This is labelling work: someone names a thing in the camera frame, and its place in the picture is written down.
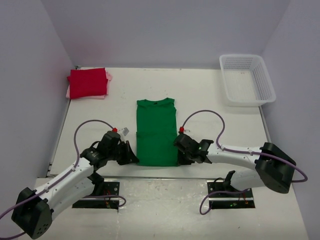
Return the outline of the green t shirt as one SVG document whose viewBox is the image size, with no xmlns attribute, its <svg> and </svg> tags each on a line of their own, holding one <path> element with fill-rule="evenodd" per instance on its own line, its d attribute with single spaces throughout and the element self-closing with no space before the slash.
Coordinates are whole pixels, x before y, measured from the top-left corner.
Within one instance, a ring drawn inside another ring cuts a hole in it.
<svg viewBox="0 0 320 240">
<path fill-rule="evenodd" d="M 136 156 L 144 167 L 176 167 L 178 150 L 175 100 L 137 100 Z"/>
</svg>

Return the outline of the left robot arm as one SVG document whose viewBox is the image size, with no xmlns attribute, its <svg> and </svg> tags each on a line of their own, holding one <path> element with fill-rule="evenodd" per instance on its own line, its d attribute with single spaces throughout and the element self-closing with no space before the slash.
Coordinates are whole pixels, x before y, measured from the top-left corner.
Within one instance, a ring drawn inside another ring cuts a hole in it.
<svg viewBox="0 0 320 240">
<path fill-rule="evenodd" d="M 116 198 L 104 189 L 104 178 L 97 173 L 108 161 L 122 166 L 137 164 L 139 159 L 128 141 L 108 131 L 100 141 L 78 153 L 77 160 L 55 178 L 37 189 L 23 189 L 18 195 L 12 221 L 35 240 L 49 229 L 60 213 L 79 200 Z"/>
</svg>

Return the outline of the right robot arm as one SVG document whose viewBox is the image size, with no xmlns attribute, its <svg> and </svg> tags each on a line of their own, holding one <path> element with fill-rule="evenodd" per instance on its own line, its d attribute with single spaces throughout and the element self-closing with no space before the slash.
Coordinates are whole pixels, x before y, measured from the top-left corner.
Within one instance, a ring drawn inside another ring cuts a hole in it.
<svg viewBox="0 0 320 240">
<path fill-rule="evenodd" d="M 227 151 L 213 140 L 195 141 L 181 133 L 173 142 L 178 149 L 178 164 L 192 163 L 229 164 L 246 168 L 231 170 L 225 177 L 219 191 L 233 197 L 240 191 L 250 188 L 267 187 L 270 190 L 287 194 L 293 182 L 296 162 L 275 144 L 266 142 L 262 147 L 235 147 Z"/>
</svg>

